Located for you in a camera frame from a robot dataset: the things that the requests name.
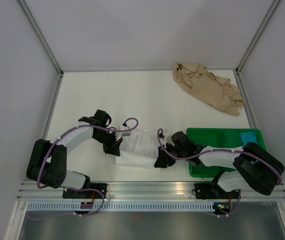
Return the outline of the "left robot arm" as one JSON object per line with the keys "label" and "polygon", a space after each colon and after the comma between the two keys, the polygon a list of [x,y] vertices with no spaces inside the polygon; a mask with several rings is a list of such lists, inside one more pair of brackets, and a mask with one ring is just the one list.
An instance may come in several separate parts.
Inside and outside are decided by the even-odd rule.
{"label": "left robot arm", "polygon": [[97,110],[94,116],[81,117],[76,126],[55,140],[38,139],[33,146],[26,177],[35,181],[39,189],[74,189],[80,198],[87,198],[92,192],[91,179],[85,174],[67,170],[67,157],[89,139],[101,143],[105,154],[120,156],[123,139],[117,137],[114,129],[106,130],[111,120],[108,113]]}

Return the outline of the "white t shirt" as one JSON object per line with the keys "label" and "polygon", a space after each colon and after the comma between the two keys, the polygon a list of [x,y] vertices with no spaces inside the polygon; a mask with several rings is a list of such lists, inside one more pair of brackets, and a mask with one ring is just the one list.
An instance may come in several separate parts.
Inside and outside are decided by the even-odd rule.
{"label": "white t shirt", "polygon": [[114,163],[122,167],[146,169],[160,172],[155,167],[159,156],[157,132],[146,128],[136,128],[129,136],[122,138],[120,156],[115,157]]}

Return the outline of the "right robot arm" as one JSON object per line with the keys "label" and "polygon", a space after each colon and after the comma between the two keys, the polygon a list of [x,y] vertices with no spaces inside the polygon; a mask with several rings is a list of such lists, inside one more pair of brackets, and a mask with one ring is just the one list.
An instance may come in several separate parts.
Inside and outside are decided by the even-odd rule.
{"label": "right robot arm", "polygon": [[255,142],[249,141],[234,148],[219,148],[195,144],[179,131],[171,136],[171,143],[167,143],[161,128],[156,136],[159,147],[155,168],[165,169],[178,161],[186,161],[195,167],[226,169],[218,172],[209,183],[209,192],[216,198],[240,193],[247,187],[269,196],[283,182],[284,165]]}

